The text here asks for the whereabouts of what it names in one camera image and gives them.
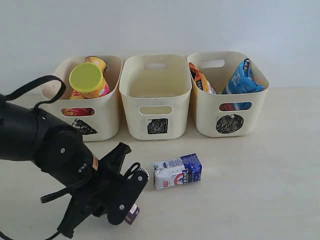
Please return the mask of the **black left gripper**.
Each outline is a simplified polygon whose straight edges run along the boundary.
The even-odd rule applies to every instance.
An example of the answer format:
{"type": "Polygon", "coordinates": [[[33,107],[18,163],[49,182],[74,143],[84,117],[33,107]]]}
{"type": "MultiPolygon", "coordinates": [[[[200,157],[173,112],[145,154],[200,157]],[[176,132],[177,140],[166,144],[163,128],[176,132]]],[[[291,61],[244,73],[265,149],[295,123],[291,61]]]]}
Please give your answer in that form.
{"type": "Polygon", "coordinates": [[[124,177],[120,174],[131,148],[120,142],[103,158],[98,159],[73,130],[59,130],[45,135],[39,149],[39,167],[65,188],[41,198],[42,203],[63,195],[71,195],[57,231],[73,237],[75,228],[87,217],[107,214],[108,204],[120,189],[124,177]]]}

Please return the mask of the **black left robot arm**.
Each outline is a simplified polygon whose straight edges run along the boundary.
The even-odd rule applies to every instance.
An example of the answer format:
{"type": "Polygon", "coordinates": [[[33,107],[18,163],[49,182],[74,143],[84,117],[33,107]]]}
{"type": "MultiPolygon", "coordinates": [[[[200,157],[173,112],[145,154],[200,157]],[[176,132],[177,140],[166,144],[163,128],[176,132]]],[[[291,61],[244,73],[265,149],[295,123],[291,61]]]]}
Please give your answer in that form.
{"type": "Polygon", "coordinates": [[[0,157],[33,162],[63,184],[63,189],[40,199],[48,203],[71,196],[57,233],[71,238],[90,215],[105,215],[112,225],[121,224],[140,193],[132,187],[134,174],[121,174],[130,147],[119,143],[98,159],[72,126],[39,105],[28,109],[12,100],[11,95],[0,97],[0,157]]]}

